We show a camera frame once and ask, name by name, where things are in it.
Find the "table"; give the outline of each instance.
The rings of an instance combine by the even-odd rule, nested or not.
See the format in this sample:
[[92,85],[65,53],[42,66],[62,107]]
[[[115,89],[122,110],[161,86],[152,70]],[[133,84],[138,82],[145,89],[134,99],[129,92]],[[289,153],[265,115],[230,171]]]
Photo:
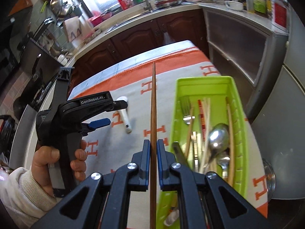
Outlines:
[[[76,86],[69,99],[110,91],[113,99],[128,98],[128,116],[132,132],[127,134],[118,112],[102,113],[87,122],[110,118],[111,125],[84,138],[87,142],[87,171],[107,174],[131,161],[141,151],[143,140],[150,137],[150,98],[152,62],[156,62],[157,136],[168,149],[172,109],[177,78],[220,75],[209,59],[190,41],[166,45],[118,63]],[[266,177],[254,134],[247,124],[249,178],[247,197],[257,210],[267,216]],[[128,228],[149,228],[149,192],[132,192]]]

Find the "green utensil tray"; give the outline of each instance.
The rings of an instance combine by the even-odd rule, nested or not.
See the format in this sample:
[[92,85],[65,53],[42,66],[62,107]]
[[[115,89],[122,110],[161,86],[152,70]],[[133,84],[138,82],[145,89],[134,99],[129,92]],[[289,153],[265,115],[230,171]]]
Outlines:
[[[228,124],[227,102],[230,104],[233,130],[234,130],[234,147],[235,147],[235,175],[234,175],[234,189],[240,193],[244,198],[247,194],[248,181],[248,145],[247,134],[245,126],[245,115],[242,108],[242,103],[232,77],[214,76],[214,77],[190,77],[180,78],[177,80],[176,96],[173,109],[173,118],[170,135],[170,148],[173,152],[171,144],[178,141],[182,150],[186,146],[186,138],[188,126],[183,121],[183,114],[179,99],[182,96],[189,96],[191,104],[194,105],[194,124],[193,131],[200,132],[199,129],[199,106],[198,100],[204,97],[211,100],[211,127],[218,123]],[[191,164],[193,154],[189,154],[188,161]],[[217,173],[221,176],[222,169],[218,166]],[[176,192],[161,192],[158,208],[157,208],[157,229],[170,228],[179,229],[179,220],[175,221],[173,225],[167,227],[163,224],[171,212],[172,206],[176,200]]]

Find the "refrigerator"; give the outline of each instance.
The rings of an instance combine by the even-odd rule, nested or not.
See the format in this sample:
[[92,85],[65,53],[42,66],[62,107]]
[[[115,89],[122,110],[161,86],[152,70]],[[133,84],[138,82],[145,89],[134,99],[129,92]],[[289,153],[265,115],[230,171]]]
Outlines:
[[252,129],[275,173],[272,198],[305,198],[305,27],[292,8],[284,63]]

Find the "metal screw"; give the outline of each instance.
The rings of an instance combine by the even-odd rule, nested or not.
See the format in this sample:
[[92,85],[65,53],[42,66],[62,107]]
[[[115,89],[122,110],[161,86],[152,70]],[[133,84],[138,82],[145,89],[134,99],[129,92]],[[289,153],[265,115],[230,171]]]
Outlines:
[[172,166],[173,169],[179,169],[181,167],[181,164],[180,163],[173,163],[171,166]]
[[217,177],[217,174],[216,174],[215,172],[210,171],[210,172],[208,172],[208,173],[206,174],[206,176],[207,176],[209,179],[215,179],[215,178]]
[[127,168],[128,169],[135,169],[136,167],[137,167],[136,163],[129,163],[129,164],[127,164]]
[[98,179],[101,178],[101,174],[100,174],[100,173],[97,173],[97,172],[94,172],[94,173],[91,174],[91,178],[92,178],[93,180],[98,180]]

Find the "blue trigger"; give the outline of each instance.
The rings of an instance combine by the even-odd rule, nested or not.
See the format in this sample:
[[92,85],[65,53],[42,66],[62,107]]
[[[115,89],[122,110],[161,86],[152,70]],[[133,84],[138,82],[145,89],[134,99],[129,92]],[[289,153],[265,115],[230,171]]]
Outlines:
[[104,126],[109,126],[111,124],[110,119],[108,118],[104,118],[104,119],[100,119],[97,121],[92,121],[88,124],[88,127],[91,129],[97,129],[97,128],[101,128]]

